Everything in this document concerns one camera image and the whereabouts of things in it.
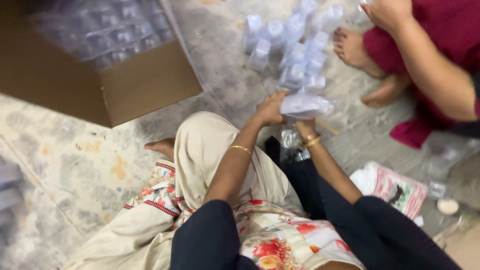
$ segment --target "box flap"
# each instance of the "box flap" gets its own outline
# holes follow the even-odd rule
[[[110,127],[97,74],[46,41],[30,24],[0,25],[0,91]]]
[[[178,41],[135,55],[100,76],[113,126],[202,92]]]

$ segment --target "wooden stick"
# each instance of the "wooden stick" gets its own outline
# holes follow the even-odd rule
[[[340,132],[335,129],[334,127],[330,126],[329,124],[325,123],[323,120],[321,120],[320,118],[316,118],[315,119],[315,123],[324,127],[326,130],[330,131],[333,135],[335,136],[338,136],[340,134]]]

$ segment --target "gold bangle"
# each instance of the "gold bangle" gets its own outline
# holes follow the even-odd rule
[[[242,149],[243,151],[247,152],[250,156],[252,156],[252,152],[250,150],[248,150],[247,148],[243,147],[243,146],[239,146],[239,145],[232,145],[230,146],[227,150],[230,150],[232,148],[240,148]]]
[[[311,140],[310,142],[306,143],[303,145],[303,148],[309,148],[310,146],[313,146],[314,144],[318,143],[320,139],[322,138],[322,135],[319,135],[315,139]]]

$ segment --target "foot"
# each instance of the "foot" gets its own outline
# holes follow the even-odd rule
[[[173,147],[175,146],[175,138],[166,138],[161,141],[151,142],[144,145],[145,149],[160,152],[173,161]]]
[[[408,74],[390,74],[383,80],[375,92],[364,96],[361,101],[372,108],[390,105],[398,99],[410,84],[411,79]]]
[[[338,28],[334,36],[334,52],[347,65],[360,68],[374,78],[383,78],[385,71],[368,56],[363,45],[363,37],[356,32]]]

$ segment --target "floral pattern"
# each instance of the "floral pattern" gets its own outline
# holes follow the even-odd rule
[[[141,204],[170,215],[173,225],[168,231],[182,226],[196,211],[188,208],[181,191],[175,189],[173,164],[159,162],[149,184],[125,208],[131,209]],[[311,250],[311,256],[319,266],[327,259],[350,262],[361,268],[360,261],[328,221],[312,221],[258,199],[234,206],[233,212],[242,245],[240,252],[252,259],[260,270],[306,270],[307,267],[293,252],[303,245]],[[295,233],[301,235],[304,241],[289,242],[286,235]]]

